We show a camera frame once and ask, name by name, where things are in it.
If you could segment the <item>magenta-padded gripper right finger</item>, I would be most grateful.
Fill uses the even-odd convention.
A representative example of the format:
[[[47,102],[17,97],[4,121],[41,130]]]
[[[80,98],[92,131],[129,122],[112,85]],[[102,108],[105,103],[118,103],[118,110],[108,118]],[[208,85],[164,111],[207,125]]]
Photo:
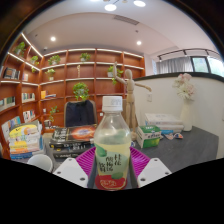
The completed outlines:
[[[140,150],[130,148],[130,182],[133,188],[146,186],[171,174],[159,158],[149,158]]]

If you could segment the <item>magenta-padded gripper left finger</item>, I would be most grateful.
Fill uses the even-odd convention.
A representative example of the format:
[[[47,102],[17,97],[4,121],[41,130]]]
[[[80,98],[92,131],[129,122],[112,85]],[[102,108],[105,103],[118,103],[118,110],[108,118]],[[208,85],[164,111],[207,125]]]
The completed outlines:
[[[53,174],[78,186],[92,188],[96,175],[95,148],[88,149],[76,158],[67,158]]]

